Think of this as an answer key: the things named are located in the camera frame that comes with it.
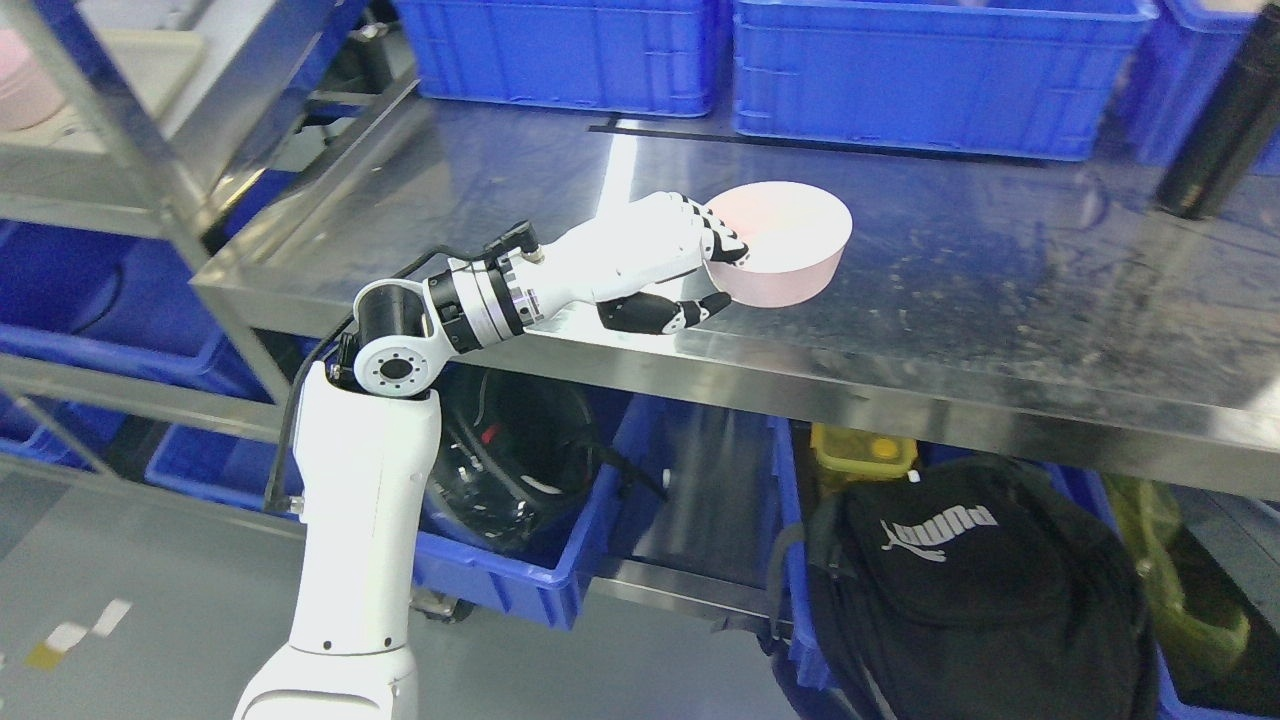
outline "yellow container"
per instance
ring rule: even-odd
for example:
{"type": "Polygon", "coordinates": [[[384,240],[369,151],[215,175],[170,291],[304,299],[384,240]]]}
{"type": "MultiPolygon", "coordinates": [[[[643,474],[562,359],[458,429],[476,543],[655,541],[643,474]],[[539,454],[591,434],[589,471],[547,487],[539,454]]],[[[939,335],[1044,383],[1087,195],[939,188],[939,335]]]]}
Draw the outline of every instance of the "yellow container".
{"type": "Polygon", "coordinates": [[[820,423],[813,424],[809,446],[818,460],[818,480],[828,492],[852,482],[896,480],[916,459],[914,439],[820,423]]]}

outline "robot finger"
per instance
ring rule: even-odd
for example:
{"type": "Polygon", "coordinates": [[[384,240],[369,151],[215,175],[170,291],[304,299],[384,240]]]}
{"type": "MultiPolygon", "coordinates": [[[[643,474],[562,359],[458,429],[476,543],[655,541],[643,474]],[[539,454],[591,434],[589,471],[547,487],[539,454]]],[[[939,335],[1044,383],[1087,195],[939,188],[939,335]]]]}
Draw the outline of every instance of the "robot finger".
{"type": "Polygon", "coordinates": [[[671,334],[728,307],[728,293],[714,292],[701,300],[678,302],[657,295],[637,292],[617,300],[596,304],[600,323],[626,333],[671,334]]]}
{"type": "Polygon", "coordinates": [[[733,228],[717,218],[710,208],[694,202],[684,195],[680,199],[692,213],[692,222],[701,225],[703,258],[712,263],[728,263],[731,265],[741,265],[746,261],[749,249],[737,237],[733,228]]]}

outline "puma logo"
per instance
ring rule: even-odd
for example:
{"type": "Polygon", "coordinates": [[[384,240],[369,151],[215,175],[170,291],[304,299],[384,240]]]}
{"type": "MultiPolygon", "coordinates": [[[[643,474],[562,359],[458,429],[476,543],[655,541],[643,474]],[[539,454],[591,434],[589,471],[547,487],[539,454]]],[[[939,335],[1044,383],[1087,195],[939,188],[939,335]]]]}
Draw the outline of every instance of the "puma logo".
{"type": "Polygon", "coordinates": [[[891,528],[888,523],[881,520],[881,527],[884,528],[884,534],[888,536],[888,544],[882,544],[881,550],[904,547],[915,553],[918,557],[923,557],[932,562],[946,562],[946,551],[925,548],[932,548],[945,542],[954,541],[978,525],[1000,525],[1000,523],[997,523],[991,511],[982,505],[975,505],[973,507],[965,507],[963,505],[947,507],[942,512],[938,512],[919,525],[906,527],[893,523],[893,527],[891,528]]]}

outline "black helmet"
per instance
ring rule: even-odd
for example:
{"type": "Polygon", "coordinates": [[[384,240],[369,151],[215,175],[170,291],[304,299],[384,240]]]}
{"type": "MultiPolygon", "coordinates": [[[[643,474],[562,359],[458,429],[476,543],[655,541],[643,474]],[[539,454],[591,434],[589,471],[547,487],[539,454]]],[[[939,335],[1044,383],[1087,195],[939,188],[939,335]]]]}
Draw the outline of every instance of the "black helmet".
{"type": "Polygon", "coordinates": [[[436,389],[440,452],[422,507],[439,532],[513,553],[576,516],[602,461],[591,409],[577,387],[456,365],[436,389]]]}

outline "black backpack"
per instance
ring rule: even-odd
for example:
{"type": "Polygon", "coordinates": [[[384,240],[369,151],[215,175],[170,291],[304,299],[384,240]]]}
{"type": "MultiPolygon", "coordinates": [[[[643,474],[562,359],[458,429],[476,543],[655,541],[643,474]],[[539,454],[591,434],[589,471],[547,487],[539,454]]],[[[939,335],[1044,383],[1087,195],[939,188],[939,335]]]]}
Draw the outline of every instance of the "black backpack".
{"type": "Polygon", "coordinates": [[[1110,528],[1041,468],[974,456],[920,482],[856,483],[824,500],[803,537],[818,646],[845,714],[1156,717],[1139,578],[1110,528]]]}

